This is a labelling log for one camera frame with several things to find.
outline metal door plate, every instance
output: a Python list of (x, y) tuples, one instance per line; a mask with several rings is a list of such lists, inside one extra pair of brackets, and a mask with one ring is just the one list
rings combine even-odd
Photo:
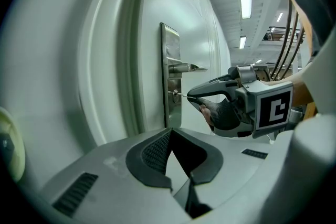
[(181, 62), (180, 36), (171, 27), (161, 23), (162, 48), (162, 86), (165, 127), (180, 127), (182, 120), (182, 102), (179, 95), (173, 92), (182, 92), (182, 73), (169, 73), (169, 65)]

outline door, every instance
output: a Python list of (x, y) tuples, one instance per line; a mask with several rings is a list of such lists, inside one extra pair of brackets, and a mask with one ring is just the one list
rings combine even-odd
[[(181, 61), (207, 68), (207, 71), (183, 73), (182, 93), (220, 76), (218, 34), (209, 0), (142, 0), (139, 20), (139, 84), (142, 91), (142, 118), (145, 131), (164, 127), (161, 71), (160, 23), (180, 36)], [(182, 125), (210, 133), (203, 116), (182, 98)], [(218, 102), (219, 97), (209, 100)]]

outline robotic hand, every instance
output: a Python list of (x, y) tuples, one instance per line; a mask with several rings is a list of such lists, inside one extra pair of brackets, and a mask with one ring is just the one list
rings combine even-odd
[[(226, 98), (220, 103), (202, 98), (217, 94), (224, 94)], [(250, 65), (229, 68), (228, 74), (192, 88), (187, 97), (197, 110), (202, 104), (210, 110), (215, 134), (225, 137), (252, 134), (257, 138), (287, 124), (292, 94), (291, 82), (265, 85)]]

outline lever handle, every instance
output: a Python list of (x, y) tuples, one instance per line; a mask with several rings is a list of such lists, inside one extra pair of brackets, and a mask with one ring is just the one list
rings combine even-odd
[(168, 66), (169, 73), (185, 73), (185, 72), (192, 72), (192, 71), (206, 71), (208, 70), (205, 67), (195, 65), (194, 63), (177, 63), (174, 65)]

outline white door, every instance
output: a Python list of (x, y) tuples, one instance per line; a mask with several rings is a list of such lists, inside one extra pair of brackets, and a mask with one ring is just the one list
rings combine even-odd
[[(143, 93), (142, 118), (146, 131), (164, 127), (160, 23), (180, 36), (181, 61), (208, 68), (183, 73), (182, 93), (220, 76), (220, 56), (215, 18), (209, 0), (142, 0), (139, 21), (139, 83)], [(218, 101), (218, 97), (209, 100)], [(203, 116), (182, 99), (182, 126), (210, 133)]]

